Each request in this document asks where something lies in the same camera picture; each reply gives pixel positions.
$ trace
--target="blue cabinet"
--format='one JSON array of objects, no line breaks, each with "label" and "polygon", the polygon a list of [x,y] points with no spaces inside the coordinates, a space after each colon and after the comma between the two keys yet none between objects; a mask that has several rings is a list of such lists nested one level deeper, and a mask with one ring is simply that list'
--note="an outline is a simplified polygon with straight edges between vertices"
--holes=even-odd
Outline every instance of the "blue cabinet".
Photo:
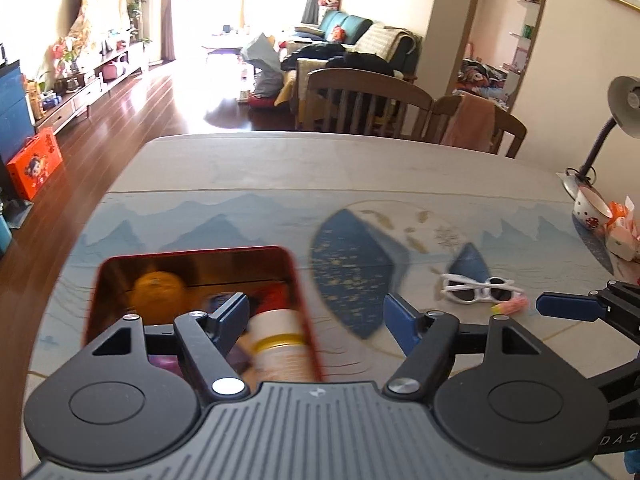
[{"label": "blue cabinet", "polygon": [[18,198],[6,164],[34,135],[27,101],[24,97],[20,62],[0,68],[0,187],[9,198]]}]

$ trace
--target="bottle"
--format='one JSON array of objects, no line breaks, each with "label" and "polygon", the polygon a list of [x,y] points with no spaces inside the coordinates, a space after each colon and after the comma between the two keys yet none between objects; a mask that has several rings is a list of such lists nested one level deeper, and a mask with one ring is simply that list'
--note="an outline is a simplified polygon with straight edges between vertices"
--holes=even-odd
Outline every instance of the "bottle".
[{"label": "bottle", "polygon": [[4,216],[2,216],[3,210],[4,205],[2,204],[2,201],[0,201],[0,256],[2,256],[9,248],[9,244],[11,243],[12,239],[9,226],[6,224]]},{"label": "bottle", "polygon": [[315,383],[318,381],[306,345],[299,314],[279,309],[249,319],[258,381]]}]

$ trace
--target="wooden floor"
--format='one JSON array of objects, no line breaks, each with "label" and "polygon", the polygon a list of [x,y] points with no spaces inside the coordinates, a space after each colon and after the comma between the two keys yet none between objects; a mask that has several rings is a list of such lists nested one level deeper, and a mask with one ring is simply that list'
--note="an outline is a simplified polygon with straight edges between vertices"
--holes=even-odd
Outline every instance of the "wooden floor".
[{"label": "wooden floor", "polygon": [[58,136],[64,167],[45,183],[0,260],[0,480],[20,477],[20,417],[31,348],[58,273],[92,211],[147,141],[186,133],[292,130],[292,116],[248,110],[234,56],[132,76]]}]

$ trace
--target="sofa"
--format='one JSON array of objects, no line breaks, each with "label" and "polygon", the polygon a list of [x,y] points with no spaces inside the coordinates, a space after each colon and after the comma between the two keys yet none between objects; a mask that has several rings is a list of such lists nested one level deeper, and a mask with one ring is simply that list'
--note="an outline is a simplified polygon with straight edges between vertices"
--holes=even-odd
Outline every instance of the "sofa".
[{"label": "sofa", "polygon": [[[347,51],[375,54],[386,60],[396,77],[405,81],[415,80],[415,69],[420,54],[421,38],[407,30],[373,23],[355,45],[345,44]],[[275,104],[289,102],[296,115],[296,124],[302,124],[305,115],[306,82],[313,70],[324,68],[325,60],[299,58],[296,70],[284,73],[284,88]]]},{"label": "sofa", "polygon": [[342,27],[345,31],[343,44],[354,45],[373,24],[367,18],[353,16],[340,10],[328,10],[324,15],[322,22],[317,28],[322,34],[312,34],[311,32],[294,32],[294,38],[307,38],[313,41],[328,41],[328,35],[334,30],[336,25]]}]

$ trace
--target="dining table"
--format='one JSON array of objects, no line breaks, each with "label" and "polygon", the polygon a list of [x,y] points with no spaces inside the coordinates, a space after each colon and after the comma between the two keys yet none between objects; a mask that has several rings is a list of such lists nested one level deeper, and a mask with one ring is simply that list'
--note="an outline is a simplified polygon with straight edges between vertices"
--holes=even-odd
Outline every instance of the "dining table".
[{"label": "dining table", "polygon": [[[513,318],[586,376],[635,358],[601,321],[540,316],[545,291],[587,294],[640,270],[572,218],[555,174],[526,162],[402,139],[221,132],[152,140],[88,220],[57,279],[31,357],[25,399],[82,347],[108,258],[280,246],[292,255],[328,381],[382,385],[404,358],[382,298],[487,323],[491,303],[459,304],[442,274],[513,280],[529,307]],[[458,356],[453,373],[476,366]],[[22,431],[22,466],[37,456]],[[621,475],[619,457],[602,465]]]}]

